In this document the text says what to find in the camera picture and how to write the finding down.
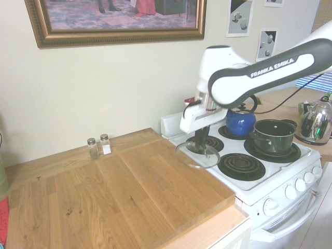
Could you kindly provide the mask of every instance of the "black pot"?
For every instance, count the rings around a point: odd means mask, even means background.
[[[249,136],[254,139],[258,151],[282,155],[290,151],[296,127],[296,122],[292,120],[264,119],[254,124],[254,132]]]

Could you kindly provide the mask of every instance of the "blue kettle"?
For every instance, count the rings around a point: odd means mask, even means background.
[[[227,112],[226,127],[233,135],[247,136],[254,130],[254,123],[256,122],[254,111],[257,108],[257,98],[254,95],[250,98],[254,101],[252,109],[246,109],[245,104],[242,103],[239,107],[229,109]]]

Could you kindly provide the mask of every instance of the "gold picture frame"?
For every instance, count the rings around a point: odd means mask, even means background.
[[[194,0],[196,3],[195,27],[135,29],[53,29],[46,1],[49,0],[25,0],[38,48],[204,39],[206,0]],[[185,1],[186,12],[179,13],[180,17],[181,15],[188,15],[188,2],[193,0],[168,1],[181,3]]]

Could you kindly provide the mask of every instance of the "wooden cutting board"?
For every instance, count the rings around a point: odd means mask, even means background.
[[[234,193],[160,139],[10,192],[6,249],[162,248]]]

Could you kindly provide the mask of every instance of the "stainless steel electric kettle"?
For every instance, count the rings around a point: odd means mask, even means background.
[[[295,137],[312,145],[324,145],[330,139],[332,132],[332,105],[328,96],[322,97],[304,112],[296,129]]]

